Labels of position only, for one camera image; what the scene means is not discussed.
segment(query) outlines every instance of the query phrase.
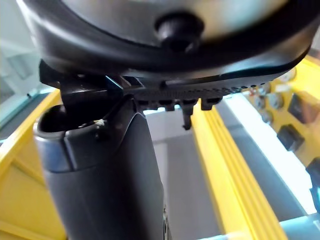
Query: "black round knob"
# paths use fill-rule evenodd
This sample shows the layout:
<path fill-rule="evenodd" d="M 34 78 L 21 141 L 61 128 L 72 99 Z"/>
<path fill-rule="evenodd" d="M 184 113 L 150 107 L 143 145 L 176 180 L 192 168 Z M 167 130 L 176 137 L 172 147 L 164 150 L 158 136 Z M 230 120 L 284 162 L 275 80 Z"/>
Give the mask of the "black round knob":
<path fill-rule="evenodd" d="M 155 29 L 163 48 L 175 53 L 189 53 L 199 47 L 204 24 L 190 13 L 173 13 L 159 19 Z"/>

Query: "gray floor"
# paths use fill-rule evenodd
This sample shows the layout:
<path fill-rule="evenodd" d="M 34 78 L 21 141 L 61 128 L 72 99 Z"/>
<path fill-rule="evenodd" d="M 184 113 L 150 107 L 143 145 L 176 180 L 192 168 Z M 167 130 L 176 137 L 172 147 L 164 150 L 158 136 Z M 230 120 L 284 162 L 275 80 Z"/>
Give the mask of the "gray floor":
<path fill-rule="evenodd" d="M 174 240 L 220 235 L 192 131 L 181 111 L 147 116 Z"/>

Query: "black plastic tab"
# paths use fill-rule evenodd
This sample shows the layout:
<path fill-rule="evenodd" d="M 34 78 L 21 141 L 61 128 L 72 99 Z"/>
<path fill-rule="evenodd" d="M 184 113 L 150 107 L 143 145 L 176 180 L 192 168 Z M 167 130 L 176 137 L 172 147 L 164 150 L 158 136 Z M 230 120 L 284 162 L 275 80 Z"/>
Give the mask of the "black plastic tab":
<path fill-rule="evenodd" d="M 282 126 L 277 134 L 277 138 L 283 144 L 285 149 L 293 152 L 296 151 L 305 141 L 305 139 L 291 124 Z"/>
<path fill-rule="evenodd" d="M 288 112 L 303 124 L 313 123 L 319 112 L 320 106 L 305 101 L 302 97 L 294 94 L 290 102 Z"/>

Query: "yellow metal beam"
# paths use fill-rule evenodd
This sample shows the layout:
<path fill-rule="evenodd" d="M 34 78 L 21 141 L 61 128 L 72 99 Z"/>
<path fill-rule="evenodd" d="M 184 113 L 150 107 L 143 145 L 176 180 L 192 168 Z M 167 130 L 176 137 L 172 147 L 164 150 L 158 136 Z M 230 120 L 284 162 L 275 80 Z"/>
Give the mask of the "yellow metal beam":
<path fill-rule="evenodd" d="M 191 117 L 213 207 L 229 239 L 286 240 L 273 210 L 215 107 Z"/>
<path fill-rule="evenodd" d="M 33 138 L 33 125 L 36 119 L 48 108 L 61 102 L 60 91 L 50 93 L 0 147 L 0 177 L 8 168 L 17 153 Z"/>

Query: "yellow metal frame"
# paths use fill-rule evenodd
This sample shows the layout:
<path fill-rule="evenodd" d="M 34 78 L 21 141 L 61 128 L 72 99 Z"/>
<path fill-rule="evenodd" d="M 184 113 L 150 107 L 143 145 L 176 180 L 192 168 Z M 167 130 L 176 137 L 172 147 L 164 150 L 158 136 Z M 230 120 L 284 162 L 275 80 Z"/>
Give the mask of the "yellow metal frame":
<path fill-rule="evenodd" d="M 217 110 L 191 117 L 201 164 L 221 230 L 232 240 L 286 240 L 287 236 Z"/>
<path fill-rule="evenodd" d="M 0 239 L 65 240 L 33 139 L 35 120 L 61 102 L 48 95 L 0 147 Z"/>

